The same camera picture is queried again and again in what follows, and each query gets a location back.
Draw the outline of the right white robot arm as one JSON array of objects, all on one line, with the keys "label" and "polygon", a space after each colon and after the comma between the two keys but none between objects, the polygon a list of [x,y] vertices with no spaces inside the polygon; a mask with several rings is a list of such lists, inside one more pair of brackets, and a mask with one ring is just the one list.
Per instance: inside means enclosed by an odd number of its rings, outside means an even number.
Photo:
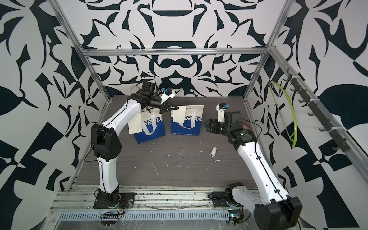
[{"label": "right white robot arm", "polygon": [[206,131],[226,136],[228,142],[246,163],[259,192],[259,197],[242,184],[228,186],[228,203],[242,205],[253,214],[261,230],[287,230],[300,227],[302,203],[291,197],[280,184],[262,154],[254,132],[244,128],[240,112],[225,112],[222,119],[208,119]]}]

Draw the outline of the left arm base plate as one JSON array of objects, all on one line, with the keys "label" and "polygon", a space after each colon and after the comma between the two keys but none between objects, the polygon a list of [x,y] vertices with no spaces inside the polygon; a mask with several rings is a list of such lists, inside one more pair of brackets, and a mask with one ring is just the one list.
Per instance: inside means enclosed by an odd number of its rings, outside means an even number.
[{"label": "left arm base plate", "polygon": [[135,202],[136,193],[106,194],[98,190],[93,205],[94,209],[125,209],[131,208]]}]

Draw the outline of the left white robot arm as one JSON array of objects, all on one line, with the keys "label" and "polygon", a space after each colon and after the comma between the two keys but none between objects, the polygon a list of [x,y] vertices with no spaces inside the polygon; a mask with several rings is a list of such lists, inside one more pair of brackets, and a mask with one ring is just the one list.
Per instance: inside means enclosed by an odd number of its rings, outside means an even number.
[{"label": "left white robot arm", "polygon": [[91,148],[99,164],[100,185],[97,189],[97,200],[104,201],[106,206],[118,204],[119,184],[117,181],[117,157],[122,150],[118,138],[123,128],[141,115],[142,109],[151,111],[158,109],[159,114],[177,110],[169,99],[174,98],[176,92],[171,88],[159,89],[155,83],[144,81],[142,88],[132,93],[122,107],[102,124],[95,124],[91,128]]}]

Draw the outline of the blue white paper bag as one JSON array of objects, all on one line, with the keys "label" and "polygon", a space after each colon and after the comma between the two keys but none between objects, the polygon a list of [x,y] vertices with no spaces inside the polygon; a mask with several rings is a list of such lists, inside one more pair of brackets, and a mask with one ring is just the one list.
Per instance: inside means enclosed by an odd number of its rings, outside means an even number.
[{"label": "blue white paper bag", "polygon": [[171,134],[174,135],[188,135],[199,136],[202,117],[204,111],[204,105],[181,105],[186,106],[186,116],[184,123],[173,122],[173,111],[171,111]]},{"label": "blue white paper bag", "polygon": [[165,136],[163,115],[160,109],[152,108],[150,111],[141,111],[141,132],[133,134],[138,144],[155,140]]}]

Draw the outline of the white paper receipt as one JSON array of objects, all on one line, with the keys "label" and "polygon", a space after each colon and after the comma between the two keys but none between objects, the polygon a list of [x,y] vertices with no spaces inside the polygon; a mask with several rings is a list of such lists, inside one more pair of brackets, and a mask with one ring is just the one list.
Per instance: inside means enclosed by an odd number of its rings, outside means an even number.
[{"label": "white paper receipt", "polygon": [[138,112],[128,123],[129,134],[137,134],[142,132],[141,112]]},{"label": "white paper receipt", "polygon": [[173,122],[174,123],[184,123],[185,122],[185,116],[186,116],[186,106],[178,106],[179,108],[177,110],[173,110],[172,116],[173,116]]}]

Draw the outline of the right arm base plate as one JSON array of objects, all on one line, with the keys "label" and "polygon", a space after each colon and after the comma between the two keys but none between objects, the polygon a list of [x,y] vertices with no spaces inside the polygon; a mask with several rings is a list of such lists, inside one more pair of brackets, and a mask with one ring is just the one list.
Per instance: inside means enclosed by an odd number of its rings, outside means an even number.
[{"label": "right arm base plate", "polygon": [[217,207],[239,207],[240,204],[235,202],[233,196],[229,190],[224,192],[212,192],[208,195],[208,198],[212,201],[215,208]]}]

